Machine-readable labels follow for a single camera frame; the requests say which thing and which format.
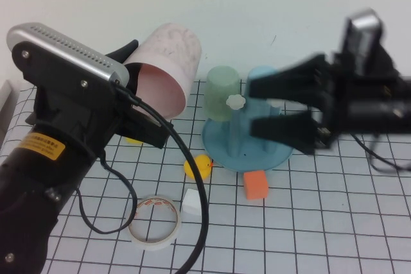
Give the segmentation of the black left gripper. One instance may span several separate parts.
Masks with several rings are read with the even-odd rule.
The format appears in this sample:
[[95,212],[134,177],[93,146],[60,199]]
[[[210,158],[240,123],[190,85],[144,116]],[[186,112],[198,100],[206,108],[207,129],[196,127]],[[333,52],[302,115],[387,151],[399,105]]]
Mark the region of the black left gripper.
[[[139,47],[134,39],[105,56],[123,64]],[[162,149],[170,136],[165,126],[131,108],[115,84],[98,77],[45,78],[35,81],[31,123],[48,127],[89,156],[100,156],[118,134]]]

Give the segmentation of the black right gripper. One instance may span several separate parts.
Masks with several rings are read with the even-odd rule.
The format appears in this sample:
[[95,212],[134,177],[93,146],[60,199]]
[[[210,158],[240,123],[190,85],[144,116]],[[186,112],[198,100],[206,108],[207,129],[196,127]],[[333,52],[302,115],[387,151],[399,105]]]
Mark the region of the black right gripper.
[[333,71],[325,94],[326,58],[316,54],[295,67],[250,81],[248,96],[293,101],[322,111],[252,120],[250,135],[292,147],[306,155],[328,148],[341,134],[401,133],[401,76],[385,51],[378,51],[365,75]]

